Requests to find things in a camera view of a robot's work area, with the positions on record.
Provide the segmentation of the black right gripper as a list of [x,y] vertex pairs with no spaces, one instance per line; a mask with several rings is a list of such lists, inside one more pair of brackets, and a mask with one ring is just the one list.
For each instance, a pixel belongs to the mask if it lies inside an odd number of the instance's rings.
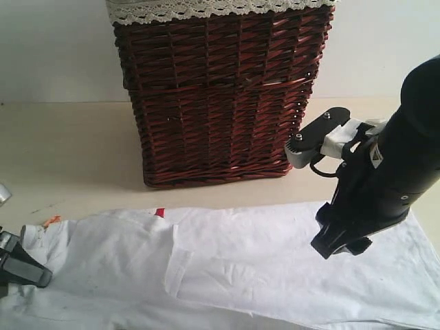
[[412,143],[379,137],[354,144],[344,145],[332,200],[316,214],[320,231],[311,246],[325,259],[341,250],[363,253],[369,236],[401,223],[413,202]]

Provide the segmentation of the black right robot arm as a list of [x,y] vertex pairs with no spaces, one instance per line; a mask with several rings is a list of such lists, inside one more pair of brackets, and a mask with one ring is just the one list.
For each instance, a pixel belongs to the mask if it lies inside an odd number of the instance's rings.
[[343,149],[331,202],[316,214],[311,246],[324,259],[363,253],[369,236],[401,223],[439,180],[439,57],[407,75],[400,106],[378,135],[354,140],[355,151]]

